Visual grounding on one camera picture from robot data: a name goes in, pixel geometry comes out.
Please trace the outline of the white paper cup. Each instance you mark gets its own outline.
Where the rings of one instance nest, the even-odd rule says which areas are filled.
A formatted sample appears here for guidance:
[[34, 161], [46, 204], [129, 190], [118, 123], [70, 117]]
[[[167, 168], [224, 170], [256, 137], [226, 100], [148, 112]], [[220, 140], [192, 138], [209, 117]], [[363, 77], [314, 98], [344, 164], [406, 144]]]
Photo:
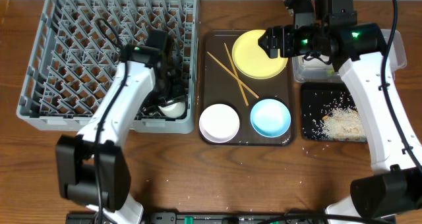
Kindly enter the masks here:
[[172, 119], [182, 116], [186, 110], [185, 102], [177, 102], [167, 106], [159, 106], [159, 110], [166, 116]]

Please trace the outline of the white pink bowl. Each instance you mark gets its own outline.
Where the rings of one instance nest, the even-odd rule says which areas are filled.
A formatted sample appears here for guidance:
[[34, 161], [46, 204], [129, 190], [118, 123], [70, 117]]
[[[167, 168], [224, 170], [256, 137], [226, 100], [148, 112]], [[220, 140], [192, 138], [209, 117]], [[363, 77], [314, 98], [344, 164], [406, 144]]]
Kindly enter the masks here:
[[236, 136], [240, 128], [240, 118], [232, 107], [218, 103], [201, 113], [198, 125], [200, 133], [207, 141], [222, 144]]

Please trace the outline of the light blue bowl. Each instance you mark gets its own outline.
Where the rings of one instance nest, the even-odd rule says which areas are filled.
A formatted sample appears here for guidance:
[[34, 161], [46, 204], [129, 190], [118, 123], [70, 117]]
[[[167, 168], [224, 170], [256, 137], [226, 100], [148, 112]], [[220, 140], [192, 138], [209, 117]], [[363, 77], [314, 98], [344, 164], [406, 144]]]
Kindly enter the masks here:
[[281, 101], [263, 99], [251, 109], [250, 122], [254, 130], [261, 136], [277, 138], [289, 130], [291, 113]]

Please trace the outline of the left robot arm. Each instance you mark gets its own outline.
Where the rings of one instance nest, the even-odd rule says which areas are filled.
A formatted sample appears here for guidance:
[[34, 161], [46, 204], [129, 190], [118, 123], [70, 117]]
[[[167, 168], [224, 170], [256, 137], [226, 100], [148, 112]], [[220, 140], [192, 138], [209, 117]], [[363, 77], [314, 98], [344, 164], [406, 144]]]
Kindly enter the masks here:
[[100, 106], [76, 136], [55, 147], [62, 198], [95, 211], [93, 223], [140, 223], [144, 208], [129, 193], [131, 175], [123, 146], [138, 110], [155, 105], [176, 119], [187, 110], [182, 83], [171, 65], [174, 41], [153, 30], [143, 45], [120, 48], [117, 72]]

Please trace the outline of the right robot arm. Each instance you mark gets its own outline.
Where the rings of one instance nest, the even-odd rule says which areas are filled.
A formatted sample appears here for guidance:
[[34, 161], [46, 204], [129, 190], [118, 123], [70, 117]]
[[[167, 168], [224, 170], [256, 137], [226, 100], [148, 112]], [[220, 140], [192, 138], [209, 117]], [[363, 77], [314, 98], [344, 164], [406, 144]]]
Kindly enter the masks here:
[[285, 0], [291, 25], [269, 28], [258, 45], [271, 59], [318, 59], [340, 74], [360, 116], [373, 176], [351, 183], [350, 194], [308, 220], [387, 223], [421, 208], [421, 143], [394, 84], [392, 38], [378, 24], [357, 21], [353, 0]]

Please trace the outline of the clear plastic bin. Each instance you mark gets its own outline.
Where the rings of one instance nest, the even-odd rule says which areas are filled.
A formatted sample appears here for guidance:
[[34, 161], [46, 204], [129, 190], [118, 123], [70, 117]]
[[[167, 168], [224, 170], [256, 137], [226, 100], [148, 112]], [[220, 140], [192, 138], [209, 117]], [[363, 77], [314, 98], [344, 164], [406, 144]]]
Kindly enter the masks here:
[[[388, 56], [390, 70], [393, 78], [394, 72], [407, 66], [407, 58], [402, 36], [396, 30], [394, 40]], [[332, 65], [325, 65], [323, 62], [313, 59], [305, 61], [303, 56], [291, 59], [293, 65], [294, 79], [298, 83], [304, 82], [342, 82], [338, 72], [335, 72]]]

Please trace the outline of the dark brown serving tray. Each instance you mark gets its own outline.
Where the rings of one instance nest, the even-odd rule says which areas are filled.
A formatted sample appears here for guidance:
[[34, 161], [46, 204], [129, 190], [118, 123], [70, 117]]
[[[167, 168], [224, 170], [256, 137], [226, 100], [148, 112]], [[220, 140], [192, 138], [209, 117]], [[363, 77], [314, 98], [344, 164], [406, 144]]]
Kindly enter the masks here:
[[243, 30], [215, 30], [205, 36], [201, 52], [200, 111], [216, 103], [223, 103], [237, 112], [240, 128], [236, 136], [225, 143], [226, 146], [288, 146], [296, 139], [291, 62], [288, 61], [278, 75], [265, 80], [249, 78], [241, 72], [238, 73], [239, 78], [258, 94], [259, 99], [276, 99], [289, 109], [291, 124], [287, 132], [277, 138], [266, 138], [254, 130], [250, 114], [259, 99], [245, 90], [249, 102], [249, 105], [245, 105], [236, 79], [215, 62], [218, 59], [229, 70], [232, 69], [226, 50], [231, 49], [243, 33]]

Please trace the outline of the yellow plate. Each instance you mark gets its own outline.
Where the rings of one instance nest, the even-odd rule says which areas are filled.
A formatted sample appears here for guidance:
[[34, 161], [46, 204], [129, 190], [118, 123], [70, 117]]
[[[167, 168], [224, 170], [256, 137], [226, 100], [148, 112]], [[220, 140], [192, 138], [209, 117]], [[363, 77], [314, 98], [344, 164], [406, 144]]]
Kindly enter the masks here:
[[258, 39], [265, 30], [250, 30], [241, 34], [235, 41], [231, 56], [237, 69], [254, 79], [268, 79], [282, 72], [287, 65], [287, 58], [278, 56], [271, 59], [258, 45]]

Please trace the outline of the wooden chopstick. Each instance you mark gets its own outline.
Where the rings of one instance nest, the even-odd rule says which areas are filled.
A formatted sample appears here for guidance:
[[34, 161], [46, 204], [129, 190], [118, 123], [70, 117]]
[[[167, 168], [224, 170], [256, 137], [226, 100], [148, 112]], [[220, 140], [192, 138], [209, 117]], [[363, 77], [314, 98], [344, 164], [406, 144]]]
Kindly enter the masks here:
[[230, 76], [232, 76], [242, 87], [244, 87], [247, 91], [249, 91], [254, 97], [259, 98], [258, 94], [255, 93], [251, 88], [249, 88], [246, 83], [244, 83], [242, 80], [239, 79], [238, 76], [235, 76], [233, 72], [231, 72], [223, 63], [221, 63], [213, 54], [211, 54], [209, 51], [207, 51], [207, 54], [219, 64]]
[[[229, 52], [229, 49], [228, 49], [228, 47], [227, 47], [227, 44], [226, 44], [226, 43], [224, 43], [224, 47], [225, 47], [225, 49], [226, 49], [227, 56], [228, 56], [228, 58], [229, 58], [229, 61], [230, 61], [231, 67], [232, 67], [232, 69], [233, 69], [233, 73], [234, 73], [235, 77], [239, 78], [239, 77], [238, 77], [238, 74], [237, 74], [237, 70], [236, 70], [235, 65], [234, 65], [234, 62], [233, 62], [233, 59], [232, 59], [232, 57], [231, 57], [231, 53]], [[248, 102], [248, 99], [247, 99], [247, 97], [246, 97], [246, 94], [245, 94], [245, 91], [244, 91], [244, 89], [243, 89], [243, 86], [242, 86], [242, 84], [241, 84], [240, 82], [238, 82], [238, 85], [239, 85], [239, 89], [240, 89], [241, 95], [243, 96], [243, 100], [244, 100], [244, 102], [245, 102], [245, 105], [248, 107], [248, 106], [249, 106], [249, 102]]]

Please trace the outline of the grey dish rack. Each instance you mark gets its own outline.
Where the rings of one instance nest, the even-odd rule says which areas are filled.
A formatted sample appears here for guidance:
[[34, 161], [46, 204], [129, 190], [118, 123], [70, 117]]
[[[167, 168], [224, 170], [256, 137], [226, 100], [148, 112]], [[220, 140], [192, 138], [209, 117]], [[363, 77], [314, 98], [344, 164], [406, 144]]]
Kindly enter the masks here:
[[45, 0], [16, 114], [39, 130], [77, 131], [111, 86], [118, 50], [102, 37], [105, 18], [123, 43], [143, 44], [151, 30], [174, 40], [172, 61], [184, 87], [185, 113], [169, 119], [144, 107], [137, 132], [190, 133], [195, 127], [200, 0]]

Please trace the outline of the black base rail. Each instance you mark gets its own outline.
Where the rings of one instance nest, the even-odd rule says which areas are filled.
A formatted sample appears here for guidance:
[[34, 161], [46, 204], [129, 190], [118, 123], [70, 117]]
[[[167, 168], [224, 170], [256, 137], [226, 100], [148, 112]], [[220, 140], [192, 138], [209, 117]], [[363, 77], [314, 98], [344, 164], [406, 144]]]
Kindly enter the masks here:
[[[66, 224], [85, 224], [93, 223], [91, 219], [94, 213], [74, 212], [66, 215]], [[177, 214], [170, 212], [147, 213], [143, 215], [141, 224], [255, 224], [266, 219], [275, 218], [277, 215], [230, 215], [230, 214], [210, 214], [203, 215], [197, 213]], [[394, 216], [385, 217], [379, 220], [389, 223], [397, 223]], [[291, 224], [311, 224], [311, 223], [328, 223], [328, 221], [316, 219], [288, 219], [286, 221], [277, 221], [274, 223], [291, 223]]]

